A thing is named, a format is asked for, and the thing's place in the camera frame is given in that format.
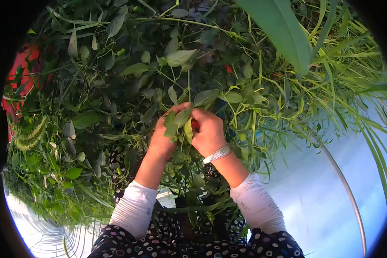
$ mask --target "fingers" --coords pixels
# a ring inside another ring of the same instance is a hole
[[[196,121],[198,121],[199,126],[201,126],[202,123],[209,117],[209,112],[196,108],[192,110],[191,115]]]
[[[188,108],[189,106],[191,106],[191,103],[189,103],[189,102],[184,102],[184,103],[181,103],[181,104],[179,104],[179,105],[177,105],[177,106],[171,107],[171,109],[169,110],[169,112],[170,112],[170,111],[174,111],[175,114],[178,114],[179,112],[181,112],[182,110]]]

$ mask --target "grass blade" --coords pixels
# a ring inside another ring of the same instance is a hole
[[[301,29],[289,1],[235,0],[268,35],[295,72],[306,75],[310,65],[311,46]]]
[[[308,36],[308,41],[310,41],[314,37],[314,35],[317,33],[318,28],[320,28],[320,25],[322,23],[322,19],[324,18],[324,15],[325,15],[326,8],[327,8],[327,1],[321,0],[321,2],[320,2],[320,16],[318,18],[317,25],[315,26],[315,28],[311,32],[311,34]]]
[[[83,191],[84,193],[86,193],[87,195],[89,195],[91,198],[93,198],[94,200],[96,200],[96,201],[99,202],[100,204],[103,204],[103,205],[106,206],[106,207],[109,207],[109,208],[114,209],[114,207],[113,207],[111,204],[108,204],[107,202],[105,202],[104,200],[102,200],[98,194],[92,193],[91,191],[89,191],[86,187],[84,187],[81,183],[79,183],[79,181],[76,180],[76,184],[80,187],[80,189],[82,189],[82,191]]]
[[[384,191],[385,203],[387,205],[387,181],[386,181],[386,178],[385,178],[384,169],[382,167],[382,164],[381,164],[381,161],[380,161],[380,159],[378,157],[376,149],[374,148],[372,142],[370,141],[370,139],[368,138],[368,136],[364,132],[364,129],[361,127],[361,125],[360,125],[358,120],[357,120],[357,124],[359,124],[360,131],[363,134],[364,138],[366,139],[366,142],[367,142],[367,144],[368,144],[368,146],[370,148],[370,151],[372,152],[373,158],[376,161],[378,173],[380,175],[382,189]]]
[[[335,12],[337,11],[337,4],[338,0],[330,0],[330,12],[328,12],[327,21],[325,22],[324,27],[321,30],[320,37],[317,40],[317,44],[315,45],[314,50],[312,51],[311,60],[313,60],[315,56],[317,56],[317,53],[320,50],[322,44],[324,43],[325,38],[330,32],[331,26],[334,21]]]

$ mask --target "green leaf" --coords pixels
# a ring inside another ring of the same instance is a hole
[[[168,124],[166,126],[166,131],[163,134],[163,136],[175,137],[177,131],[178,131],[178,125],[177,124],[175,124],[175,123]]]
[[[178,37],[178,34],[179,34],[178,27],[175,27],[175,28],[173,28],[173,29],[170,31],[169,36],[170,36],[170,38],[177,38],[177,37]]]
[[[182,18],[189,15],[189,12],[182,8],[173,9],[173,11],[170,13],[175,18]]]
[[[159,104],[157,103],[150,106],[148,111],[146,111],[145,114],[143,115],[141,123],[149,123],[154,117],[156,111],[158,110],[158,107],[159,107]]]
[[[178,50],[166,56],[166,62],[170,67],[183,65],[196,52],[193,50]]]
[[[66,138],[66,150],[67,150],[68,153],[70,153],[72,155],[76,155],[76,148],[73,145],[73,143],[70,140],[70,138]]]
[[[17,153],[13,153],[13,157],[11,158],[11,167],[16,168],[20,164],[20,158],[18,157]]]
[[[175,112],[170,111],[169,114],[165,116],[165,122],[164,122],[165,127],[167,127],[170,124],[173,124],[174,120],[175,120]]]
[[[239,103],[243,100],[243,97],[241,96],[241,94],[234,91],[221,94],[218,96],[218,98],[225,100],[226,102],[229,102],[229,103]]]
[[[200,175],[193,173],[192,186],[195,188],[204,187],[205,180]]]
[[[94,165],[94,173],[96,174],[97,178],[102,176],[102,169],[100,168],[99,164]]]
[[[166,57],[161,57],[161,58],[159,58],[158,56],[156,56],[156,60],[158,61],[158,64],[159,64],[160,66],[166,65]]]
[[[289,101],[291,98],[291,86],[290,86],[290,82],[288,81],[287,72],[284,72],[284,91],[285,91],[284,97],[285,97],[286,107],[288,108]]]
[[[317,56],[318,51],[322,47],[325,38],[328,36],[328,33],[330,32],[330,29],[333,25],[334,17],[335,17],[335,11],[337,10],[337,4],[338,0],[330,0],[330,11],[327,14],[327,20],[321,29],[320,37],[317,40],[317,43],[314,47],[314,50],[312,51],[312,59]]]
[[[51,184],[55,184],[56,183],[56,180],[54,180],[53,178],[47,178],[47,179],[49,180],[49,182]]]
[[[65,101],[64,102],[64,105],[65,107],[70,110],[70,111],[73,111],[73,112],[78,112],[80,110],[80,105],[77,105],[77,106],[72,106],[72,104],[70,104],[69,102]]]
[[[127,3],[127,0],[115,0],[114,1],[114,6],[121,7],[122,5],[124,5],[126,3]]]
[[[268,101],[268,99],[262,96],[259,91],[254,92],[252,98],[254,99],[254,104],[261,104],[263,101]]]
[[[182,152],[172,152],[172,163],[182,165],[185,162],[185,156]]]
[[[108,38],[112,38],[119,32],[123,26],[125,16],[125,14],[119,14],[109,23],[108,27],[106,28]]]
[[[370,88],[360,91],[359,93],[367,93],[367,92],[378,92],[378,91],[387,91],[387,85],[375,85]]]
[[[80,174],[82,173],[82,168],[69,168],[67,171],[66,171],[66,177],[69,178],[69,179],[76,179],[80,176]]]
[[[102,116],[99,115],[96,111],[85,111],[82,113],[78,113],[73,117],[73,125],[76,129],[84,129],[88,126],[92,126],[93,124],[102,121]]]
[[[247,104],[254,104],[254,89],[252,88],[251,83],[244,85],[243,89],[241,90],[241,96],[246,100]]]
[[[193,103],[195,107],[203,106],[212,103],[219,96],[219,90],[205,90],[201,91],[195,96]]]
[[[81,59],[87,59],[89,57],[89,49],[86,46],[80,47],[80,58]]]
[[[189,144],[192,144],[192,118],[188,119],[188,121],[185,123],[184,132],[186,140],[189,142]]]
[[[99,17],[97,18],[97,22],[101,22],[103,18],[103,11],[100,13]]]
[[[63,135],[65,137],[72,138],[72,140],[76,139],[75,127],[73,126],[72,120],[70,120],[63,126]]]
[[[76,27],[73,29],[72,36],[70,37],[68,53],[73,58],[79,58],[79,53],[77,52]]]
[[[49,159],[50,159],[50,164],[52,165],[52,168],[56,172],[60,172],[60,168],[59,168],[59,165],[57,165],[56,160],[52,156],[50,156]]]
[[[77,182],[77,185],[80,187],[80,189],[82,189],[82,191],[83,191],[84,193],[86,193],[87,195],[89,195],[91,198],[93,198],[93,199],[96,200],[97,202],[103,204],[103,205],[106,206],[106,207],[109,207],[109,208],[114,209],[114,207],[113,207],[111,204],[108,204],[107,202],[105,202],[104,200],[102,200],[98,194],[89,191],[86,187],[84,187],[84,186],[83,186],[81,183],[79,183],[79,182]]]
[[[336,45],[335,47],[327,50],[326,54],[327,56],[330,56],[332,54],[335,54],[335,53],[338,53],[340,52],[341,50],[343,50],[344,48],[348,47],[349,45],[352,45],[352,44],[356,44],[357,42],[359,42],[360,40],[368,37],[370,35],[370,32],[367,31],[366,33],[364,33],[363,35],[361,35],[360,37],[357,37],[357,38],[352,38],[352,39],[344,39],[343,41],[341,41],[338,45]]]
[[[144,51],[142,54],[142,63],[150,63],[151,62],[151,55],[148,51]]]
[[[118,113],[118,106],[115,103],[112,103],[112,105],[111,105],[112,116],[116,116],[117,113]]]
[[[83,162],[84,159],[86,158],[86,154],[84,152],[80,152],[78,155],[77,155],[77,160],[80,161],[80,162]]]
[[[178,50],[178,38],[173,38],[169,41],[165,48],[165,56],[175,53]]]
[[[144,74],[140,79],[137,84],[137,91],[139,91],[140,88],[142,88],[149,80],[149,74]]]
[[[201,36],[199,37],[199,39],[196,40],[196,42],[199,42],[201,44],[210,44],[213,41],[215,35],[218,33],[218,31],[219,30],[216,28],[202,31]]]
[[[247,223],[245,227],[241,230],[239,235],[236,237],[235,241],[238,241],[238,239],[240,239],[241,237],[246,236],[246,234],[248,234],[248,229],[249,229],[249,224]]]
[[[340,31],[338,32],[337,38],[341,38],[347,32],[349,19],[350,19],[350,10],[348,9],[348,7],[346,7],[346,10],[344,11],[344,15],[342,17],[341,27],[340,27]]]
[[[108,71],[112,69],[115,64],[115,56],[113,53],[106,55],[105,69]]]
[[[247,148],[241,147],[241,157],[242,160],[247,163],[248,162],[248,156],[249,156],[249,151]]]
[[[73,183],[72,182],[63,182],[63,187],[66,189],[72,188]]]
[[[253,73],[254,72],[253,72],[253,70],[251,68],[251,65],[249,65],[249,64],[245,65],[244,70],[243,70],[244,77],[248,78],[248,79],[251,79]]]
[[[29,165],[35,165],[39,162],[39,159],[36,156],[30,156],[27,158],[26,163]]]
[[[118,11],[118,14],[127,14],[129,12],[129,7],[127,5],[125,5],[124,7],[122,7],[119,11]]]
[[[303,28],[300,26],[290,2],[285,0],[235,0],[250,14],[277,51],[294,66],[299,74],[308,73],[311,50]]]
[[[119,76],[141,73],[146,71],[149,71],[149,66],[145,65],[144,63],[137,63],[126,67],[123,72],[119,74]]]
[[[96,41],[95,35],[93,35],[93,38],[92,38],[92,49],[97,50],[97,41]]]
[[[173,104],[175,106],[178,105],[178,96],[176,95],[176,91],[174,90],[173,85],[169,87],[168,95]]]
[[[155,88],[155,93],[154,93],[152,101],[154,103],[160,103],[160,102],[162,102],[164,95],[165,95],[165,92],[161,88]]]
[[[180,111],[176,116],[175,120],[173,121],[174,124],[178,125],[178,128],[184,126],[184,124],[188,121],[189,116],[191,115],[192,108],[188,107],[182,111]]]
[[[99,153],[99,157],[97,158],[97,163],[101,166],[106,165],[106,156],[103,150],[101,150]]]
[[[185,73],[192,69],[196,62],[196,58],[198,57],[198,51],[196,51],[191,57],[186,61],[183,65],[181,65],[181,71],[182,73]]]

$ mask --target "pepper plant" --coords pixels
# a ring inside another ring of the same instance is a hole
[[[155,122],[184,101],[221,117],[231,149],[268,177],[295,137],[320,155],[333,140],[324,137],[330,125],[335,137],[360,132],[387,201],[387,148],[375,132],[387,133],[387,67],[342,1],[58,0],[26,42],[41,50],[44,67],[28,75],[36,87],[26,97],[23,85],[5,90],[10,104],[25,101],[19,121],[10,121],[5,182],[45,219],[108,219]],[[367,117],[370,104],[384,125]],[[190,111],[166,116],[177,151],[160,187],[185,198],[164,210],[187,212],[196,226],[238,209],[227,182],[191,146]]]

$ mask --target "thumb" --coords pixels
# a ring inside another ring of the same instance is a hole
[[[208,112],[200,108],[195,108],[192,110],[191,116],[199,123],[199,126],[202,126],[202,123],[208,118]]]

